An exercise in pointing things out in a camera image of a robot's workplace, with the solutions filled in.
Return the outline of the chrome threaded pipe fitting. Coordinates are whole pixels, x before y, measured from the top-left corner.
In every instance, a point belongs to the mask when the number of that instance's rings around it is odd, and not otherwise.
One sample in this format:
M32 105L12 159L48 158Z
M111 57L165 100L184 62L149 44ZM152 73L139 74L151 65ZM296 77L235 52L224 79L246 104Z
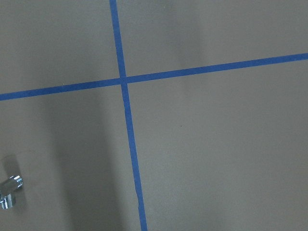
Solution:
M15 192L23 186L20 175L9 177L0 184L0 207L3 210L13 208L16 204Z

